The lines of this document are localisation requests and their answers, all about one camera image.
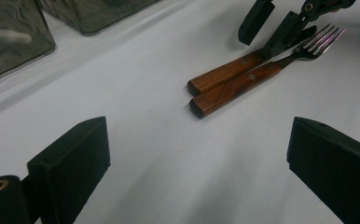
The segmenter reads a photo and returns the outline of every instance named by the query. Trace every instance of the white table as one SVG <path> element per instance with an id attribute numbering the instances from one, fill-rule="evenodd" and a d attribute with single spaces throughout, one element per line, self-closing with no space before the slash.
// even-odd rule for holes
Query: white table
<path id="1" fill-rule="evenodd" d="M 261 48 L 303 3 L 274 1 L 247 47 L 237 32 L 254 2 L 163 0 L 91 37 L 45 14 L 57 49 L 0 79 L 0 175 L 26 177 L 38 152 L 106 116 L 112 166 L 78 224 L 341 223 L 285 157 L 295 116 L 360 141 L 360 1 L 311 23 L 347 27 L 318 60 L 205 119 L 189 110 L 190 79 Z"/>

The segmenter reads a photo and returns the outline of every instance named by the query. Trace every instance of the fork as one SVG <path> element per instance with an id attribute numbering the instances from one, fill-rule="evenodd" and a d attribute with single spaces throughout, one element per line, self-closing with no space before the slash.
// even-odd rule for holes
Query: fork
<path id="1" fill-rule="evenodd" d="M 334 30 L 335 26 L 329 27 L 330 24 L 298 45 L 294 48 L 290 56 L 277 62 L 266 63 L 194 97 L 189 102 L 191 111 L 201 119 L 235 99 L 241 93 L 250 91 L 269 78 L 276 76 L 293 61 L 317 59 L 325 53 L 345 31 L 345 29 L 339 31 L 339 28 Z"/>

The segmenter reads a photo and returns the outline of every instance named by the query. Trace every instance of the knife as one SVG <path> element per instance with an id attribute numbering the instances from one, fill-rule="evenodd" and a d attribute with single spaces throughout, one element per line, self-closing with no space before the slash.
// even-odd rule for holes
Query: knife
<path id="1" fill-rule="evenodd" d="M 305 29 L 290 45 L 286 46 L 282 40 L 287 38 L 287 35 L 294 26 L 298 24 L 298 21 L 299 18 L 297 17 L 297 14 L 290 12 L 264 48 L 258 49 L 230 63 L 217 67 L 199 77 L 194 77 L 187 83 L 189 93 L 193 96 L 199 95 L 242 73 L 259 67 L 261 64 L 269 61 L 272 57 L 294 47 L 316 32 L 316 26 Z"/>

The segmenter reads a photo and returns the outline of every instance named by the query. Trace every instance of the knife handle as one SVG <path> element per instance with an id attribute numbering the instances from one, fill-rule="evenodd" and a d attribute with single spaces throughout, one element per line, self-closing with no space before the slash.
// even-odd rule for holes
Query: knife handle
<path id="1" fill-rule="evenodd" d="M 241 93 L 250 91 L 271 77 L 279 74 L 282 67 L 277 63 L 267 63 L 250 72 L 241 74 L 201 95 L 190 102 L 191 111 L 200 119 L 216 111 L 219 107 L 235 99 Z"/>
<path id="2" fill-rule="evenodd" d="M 242 56 L 230 63 L 226 63 L 216 69 L 194 77 L 187 83 L 188 91 L 196 96 L 206 92 L 240 73 L 244 73 L 265 63 L 269 57 L 264 55 L 262 49 L 258 49 L 250 54 Z"/>

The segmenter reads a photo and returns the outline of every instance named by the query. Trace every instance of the wooden handle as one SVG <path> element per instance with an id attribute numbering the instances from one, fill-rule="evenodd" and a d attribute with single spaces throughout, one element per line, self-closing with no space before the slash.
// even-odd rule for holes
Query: wooden handle
<path id="1" fill-rule="evenodd" d="M 219 107 L 235 99 L 241 93 L 250 91 L 282 70 L 277 63 L 267 63 L 248 73 L 241 74 L 201 95 L 195 96 L 190 102 L 191 111 L 203 118 Z"/>
<path id="2" fill-rule="evenodd" d="M 241 73 L 258 67 L 269 59 L 269 57 L 263 54 L 262 49 L 256 50 L 235 61 L 226 63 L 208 73 L 191 79 L 187 83 L 188 91 L 194 96 L 199 95 Z"/>

